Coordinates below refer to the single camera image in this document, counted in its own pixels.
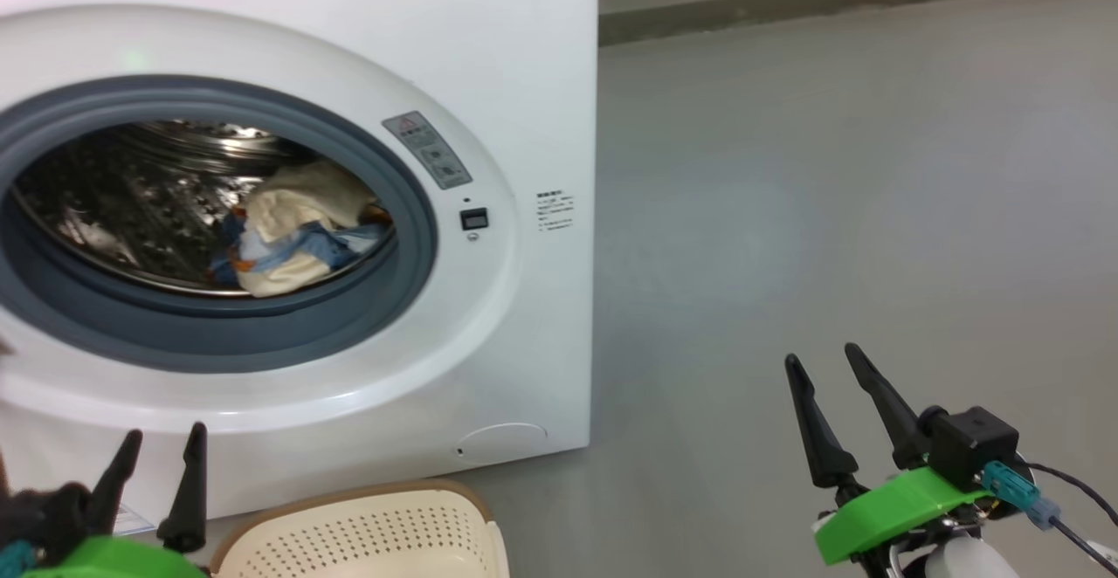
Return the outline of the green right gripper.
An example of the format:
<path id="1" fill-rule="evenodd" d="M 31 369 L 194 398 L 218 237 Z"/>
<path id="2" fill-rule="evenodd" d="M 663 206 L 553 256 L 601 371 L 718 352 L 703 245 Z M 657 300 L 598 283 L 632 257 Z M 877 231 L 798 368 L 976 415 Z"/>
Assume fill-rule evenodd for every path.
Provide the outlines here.
<path id="1" fill-rule="evenodd" d="M 929 446 L 919 430 L 918 416 L 862 347 L 847 342 L 844 354 L 856 382 L 870 396 L 883 423 L 891 440 L 894 465 L 904 472 L 878 489 L 850 499 L 813 527 L 816 547 L 827 566 L 850 561 L 854 555 L 866 553 L 957 506 L 991 496 L 982 486 L 969 491 L 955 487 L 937 471 L 923 467 Z M 859 470 L 856 459 L 849 451 L 843 451 L 826 421 L 815 399 L 814 383 L 798 356 L 786 356 L 785 375 L 811 482 L 818 489 L 854 486 L 854 474 Z"/>

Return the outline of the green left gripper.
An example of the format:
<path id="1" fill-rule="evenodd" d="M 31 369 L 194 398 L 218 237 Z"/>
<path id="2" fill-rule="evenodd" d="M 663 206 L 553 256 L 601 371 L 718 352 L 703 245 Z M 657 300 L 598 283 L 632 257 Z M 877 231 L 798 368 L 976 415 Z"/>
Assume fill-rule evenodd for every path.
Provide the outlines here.
<path id="1" fill-rule="evenodd" d="M 206 547 L 208 430 L 203 423 L 193 423 L 188 435 L 183 475 L 168 515 L 157 527 L 157 539 L 163 547 L 108 537 L 114 532 L 127 480 L 135 473 L 142 440 L 142 430 L 127 432 L 91 491 L 86 530 L 97 537 L 84 539 L 69 555 L 53 561 L 48 546 L 17 539 L 17 578 L 210 578 L 187 557 Z"/>

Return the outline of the blue bear print garment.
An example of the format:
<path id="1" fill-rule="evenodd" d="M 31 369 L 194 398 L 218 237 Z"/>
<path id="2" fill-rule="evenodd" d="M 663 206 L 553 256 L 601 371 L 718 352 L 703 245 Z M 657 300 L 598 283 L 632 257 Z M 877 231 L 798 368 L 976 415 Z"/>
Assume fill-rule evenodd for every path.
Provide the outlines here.
<path id="1" fill-rule="evenodd" d="M 218 224 L 218 246 L 209 258 L 206 279 L 217 286 L 240 286 L 254 296 L 292 292 L 364 260 L 394 231 L 383 209 L 371 205 L 363 222 L 330 229 L 320 221 L 266 241 L 236 205 Z"/>

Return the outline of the cream and blue garment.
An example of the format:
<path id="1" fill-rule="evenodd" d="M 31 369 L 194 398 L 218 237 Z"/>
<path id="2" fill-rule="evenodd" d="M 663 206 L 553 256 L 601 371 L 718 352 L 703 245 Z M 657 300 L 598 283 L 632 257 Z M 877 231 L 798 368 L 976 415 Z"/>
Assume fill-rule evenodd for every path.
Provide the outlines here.
<path id="1" fill-rule="evenodd" d="M 356 227 L 363 222 L 367 208 L 371 205 L 383 209 L 379 197 L 359 177 L 335 162 L 322 160 L 277 169 L 275 176 L 269 176 L 252 189 L 239 207 L 246 211 L 252 228 L 259 231 L 264 240 L 275 241 L 311 221 L 323 222 L 333 231 Z M 391 217 L 386 209 L 383 212 Z M 247 294 L 263 299 L 292 292 L 269 296 Z"/>

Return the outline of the stainless steel washing machine drum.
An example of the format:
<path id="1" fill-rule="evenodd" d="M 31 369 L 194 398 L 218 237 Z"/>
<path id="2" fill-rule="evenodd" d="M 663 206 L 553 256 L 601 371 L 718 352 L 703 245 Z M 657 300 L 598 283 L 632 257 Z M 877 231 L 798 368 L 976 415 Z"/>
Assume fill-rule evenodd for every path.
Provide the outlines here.
<path id="1" fill-rule="evenodd" d="M 178 294 L 257 299 L 206 279 L 218 224 L 277 169 L 322 160 L 340 164 L 262 127 L 148 120 L 53 148 L 17 176 L 11 193 L 41 233 L 92 267 Z M 394 227 L 364 260 L 328 279 L 375 258 L 395 235 Z"/>

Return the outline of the white front-load washing machine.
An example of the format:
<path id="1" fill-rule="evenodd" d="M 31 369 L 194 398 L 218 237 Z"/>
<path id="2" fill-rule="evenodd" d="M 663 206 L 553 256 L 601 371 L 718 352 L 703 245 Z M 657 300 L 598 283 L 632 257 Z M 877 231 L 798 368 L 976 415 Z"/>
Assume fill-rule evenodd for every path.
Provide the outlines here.
<path id="1" fill-rule="evenodd" d="M 598 0 L 0 0 L 0 108 L 77 82 L 244 82 L 375 134 L 432 197 L 438 249 L 402 316 L 339 353 L 252 375 L 179 375 L 53 340 L 0 307 L 0 456 L 17 489 L 93 485 L 130 430 L 123 504 L 157 525 L 193 423 L 208 512 L 480 465 L 470 432 L 533 423 L 590 442 Z M 464 163 L 440 189 L 381 121 L 418 110 Z M 536 229 L 536 195 L 576 219 Z M 459 212 L 487 208 L 468 241 Z"/>

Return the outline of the blue energy label sticker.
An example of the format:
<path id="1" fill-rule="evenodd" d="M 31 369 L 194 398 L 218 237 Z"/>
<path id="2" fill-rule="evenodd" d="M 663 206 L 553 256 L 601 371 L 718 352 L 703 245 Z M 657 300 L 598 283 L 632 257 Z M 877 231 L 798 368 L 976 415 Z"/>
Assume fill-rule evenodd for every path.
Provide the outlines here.
<path id="1" fill-rule="evenodd" d="M 152 532 L 157 525 L 140 515 L 135 510 L 129 509 L 125 504 L 120 504 L 114 518 L 113 534 L 116 537 L 127 537 L 142 532 Z"/>

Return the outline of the cream perforated laundry basket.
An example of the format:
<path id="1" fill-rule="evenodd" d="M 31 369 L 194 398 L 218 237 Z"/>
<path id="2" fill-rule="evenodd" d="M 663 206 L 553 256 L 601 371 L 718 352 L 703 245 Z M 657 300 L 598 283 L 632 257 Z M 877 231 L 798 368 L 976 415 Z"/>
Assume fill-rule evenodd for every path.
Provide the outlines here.
<path id="1" fill-rule="evenodd" d="M 262 512 L 224 539 L 209 570 L 212 578 L 511 578 L 490 506 L 451 478 Z"/>

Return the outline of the round white filter cover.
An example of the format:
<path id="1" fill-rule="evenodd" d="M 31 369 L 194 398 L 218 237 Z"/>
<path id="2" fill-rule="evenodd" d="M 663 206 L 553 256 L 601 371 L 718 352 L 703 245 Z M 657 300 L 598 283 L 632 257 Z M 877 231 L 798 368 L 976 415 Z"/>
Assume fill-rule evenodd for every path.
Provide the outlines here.
<path id="1" fill-rule="evenodd" d="M 456 444 L 459 459 L 495 465 L 550 453 L 548 432 L 533 423 L 500 423 L 464 435 Z"/>

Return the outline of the small black text label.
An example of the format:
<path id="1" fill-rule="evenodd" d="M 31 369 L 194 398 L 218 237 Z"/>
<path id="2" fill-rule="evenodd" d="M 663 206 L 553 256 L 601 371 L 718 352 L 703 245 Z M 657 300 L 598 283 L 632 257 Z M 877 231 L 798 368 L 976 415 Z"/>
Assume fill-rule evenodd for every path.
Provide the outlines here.
<path id="1" fill-rule="evenodd" d="M 576 219 L 576 197 L 563 189 L 536 195 L 536 229 L 541 233 L 562 231 Z"/>

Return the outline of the grey warning sticker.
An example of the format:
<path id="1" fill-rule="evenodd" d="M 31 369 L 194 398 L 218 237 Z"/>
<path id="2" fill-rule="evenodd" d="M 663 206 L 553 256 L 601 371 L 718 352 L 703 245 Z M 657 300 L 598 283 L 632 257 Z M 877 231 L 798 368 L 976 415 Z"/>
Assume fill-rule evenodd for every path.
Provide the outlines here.
<path id="1" fill-rule="evenodd" d="M 473 180 L 458 153 L 418 110 L 383 120 L 381 125 L 411 152 L 440 189 L 463 187 Z"/>

